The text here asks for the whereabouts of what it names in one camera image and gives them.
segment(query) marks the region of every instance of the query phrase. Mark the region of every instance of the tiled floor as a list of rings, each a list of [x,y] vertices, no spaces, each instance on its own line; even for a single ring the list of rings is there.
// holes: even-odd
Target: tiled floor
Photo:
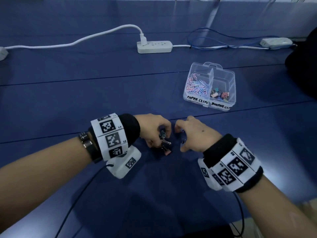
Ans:
[[[310,220],[312,220],[317,225],[317,198],[300,204],[298,207]],[[236,226],[238,231],[241,231],[242,220],[233,222],[233,224]],[[243,238],[264,238],[252,218],[245,219],[244,224],[244,233],[242,235]],[[232,224],[230,224],[230,226],[233,234],[238,235]]]

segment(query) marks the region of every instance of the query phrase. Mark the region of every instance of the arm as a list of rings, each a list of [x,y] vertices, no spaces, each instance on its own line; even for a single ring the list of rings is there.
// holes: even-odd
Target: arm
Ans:
[[[181,128],[187,135],[187,141],[181,151],[192,149],[203,152],[205,159],[209,159],[213,165],[236,144],[233,137],[222,138],[220,133],[192,116],[189,116],[187,121],[176,122],[175,131],[180,132]],[[238,194],[265,237],[317,237],[315,225],[265,176],[259,176],[253,187]]]
[[[136,139],[129,140],[129,137],[140,136],[146,140],[149,147],[159,147],[160,125],[165,126],[168,137],[171,134],[171,123],[162,116],[136,115],[135,119],[137,122],[121,120],[128,143],[133,143]],[[128,125],[136,123],[139,127],[125,128],[124,123]],[[139,134],[127,134],[127,130],[138,130]],[[39,206],[90,162],[89,153],[78,137],[75,137],[2,167],[0,169],[0,232]]]

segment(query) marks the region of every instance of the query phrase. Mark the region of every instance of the clear plastic container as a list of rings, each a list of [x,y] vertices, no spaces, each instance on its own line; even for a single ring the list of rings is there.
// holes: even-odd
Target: clear plastic container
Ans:
[[[193,90],[191,81],[204,81],[200,87],[206,86],[206,91],[201,92]],[[229,97],[226,100],[213,98],[212,90],[219,89],[221,92],[228,92]],[[188,73],[183,98],[186,101],[203,105],[208,108],[228,111],[236,103],[236,80],[235,73],[229,70],[223,70],[222,66],[216,63],[205,62],[204,64],[194,62]]]

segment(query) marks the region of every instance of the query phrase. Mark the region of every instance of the black bag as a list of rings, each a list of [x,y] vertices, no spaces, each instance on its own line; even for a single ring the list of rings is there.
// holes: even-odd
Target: black bag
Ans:
[[[317,28],[286,58],[285,66],[293,81],[317,99]]]

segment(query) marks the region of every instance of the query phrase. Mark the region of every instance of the blue tabletop surface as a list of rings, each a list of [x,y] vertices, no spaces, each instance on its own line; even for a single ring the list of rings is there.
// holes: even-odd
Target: blue tabletop surface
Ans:
[[[210,20],[211,28],[244,37],[305,37],[317,26],[313,3],[0,0],[0,6],[0,46],[68,43],[122,24],[140,26],[148,40],[173,44],[187,44],[188,34]],[[243,43],[210,32],[197,35]],[[317,196],[317,103],[288,76],[283,63],[290,49],[175,47],[168,54],[141,55],[137,41],[137,30],[129,28],[73,47],[11,50],[0,62],[0,167],[74,137],[108,113],[161,114],[173,124],[193,115],[240,137],[293,202]],[[237,102],[229,112],[182,98],[191,64],[207,61],[236,74]],[[174,134],[171,141],[175,146],[165,157],[137,140],[140,161],[122,180],[101,172],[60,237],[177,237],[239,220],[233,194],[207,187],[197,165],[202,155],[181,153]],[[103,165],[89,165],[1,237],[54,237]]]

